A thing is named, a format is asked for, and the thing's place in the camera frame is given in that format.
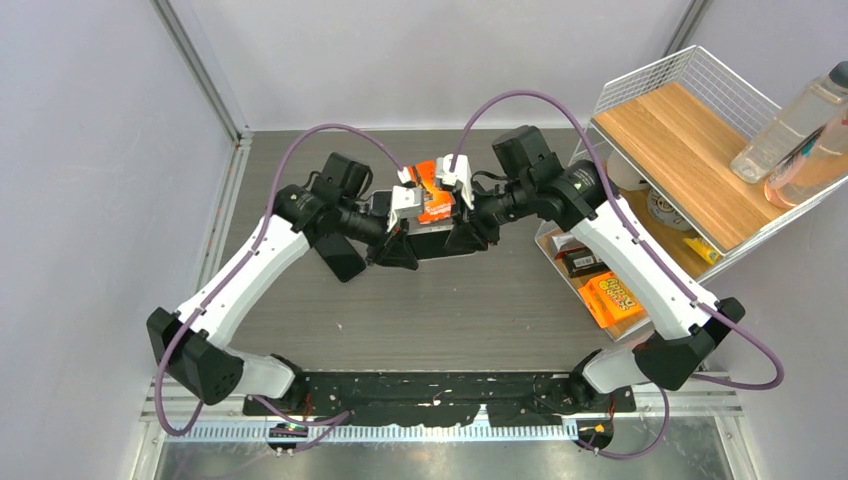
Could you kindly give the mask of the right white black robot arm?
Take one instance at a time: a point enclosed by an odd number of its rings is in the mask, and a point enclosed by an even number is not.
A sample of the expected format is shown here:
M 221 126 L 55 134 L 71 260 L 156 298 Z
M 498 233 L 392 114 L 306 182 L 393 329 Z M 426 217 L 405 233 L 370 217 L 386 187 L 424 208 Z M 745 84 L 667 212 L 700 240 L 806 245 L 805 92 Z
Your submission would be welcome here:
M 484 249 L 496 243 L 500 226 L 534 215 L 554 222 L 597 255 L 642 305 L 654 332 L 633 345 L 604 349 L 574 370 L 571 397 L 596 410 L 611 392 L 651 382 L 678 390 L 745 315 L 733 298 L 718 299 L 694 281 L 643 227 L 619 193 L 608 196 L 599 171 L 588 160 L 563 166 L 541 131 L 521 126 L 492 148 L 507 183 L 475 193 L 464 155 L 436 161 L 436 184 L 454 193 L 460 214 L 452 237 Z

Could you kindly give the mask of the orange razor box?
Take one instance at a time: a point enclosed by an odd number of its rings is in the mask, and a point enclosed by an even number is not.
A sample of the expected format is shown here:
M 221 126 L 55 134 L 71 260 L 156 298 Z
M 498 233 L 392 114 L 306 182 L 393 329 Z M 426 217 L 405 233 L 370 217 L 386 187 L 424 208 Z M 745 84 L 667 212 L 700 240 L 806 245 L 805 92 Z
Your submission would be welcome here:
M 449 192 L 439 189 L 435 184 L 436 161 L 426 160 L 407 166 L 405 171 L 416 186 L 424 190 L 423 212 L 417 219 L 427 225 L 447 220 L 451 217 L 454 200 Z

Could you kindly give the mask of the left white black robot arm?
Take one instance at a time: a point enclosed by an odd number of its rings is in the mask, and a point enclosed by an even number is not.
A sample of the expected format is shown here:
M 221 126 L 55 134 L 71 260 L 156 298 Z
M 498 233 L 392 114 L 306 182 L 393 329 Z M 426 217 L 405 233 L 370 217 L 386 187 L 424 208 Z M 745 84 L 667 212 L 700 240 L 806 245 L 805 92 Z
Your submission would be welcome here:
M 146 321 L 157 362 L 204 405 L 232 394 L 258 394 L 284 414 L 298 412 L 307 398 L 294 365 L 275 356 L 239 352 L 230 343 L 239 325 L 274 281 L 320 240 L 333 235 L 365 243 L 368 259 L 387 262 L 399 252 L 400 267 L 413 269 L 414 256 L 400 238 L 423 206 L 417 176 L 406 167 L 390 192 L 384 215 L 366 213 L 359 197 L 372 177 L 366 164 L 331 154 L 307 186 L 280 189 L 271 215 L 225 266 L 175 311 L 162 307 Z

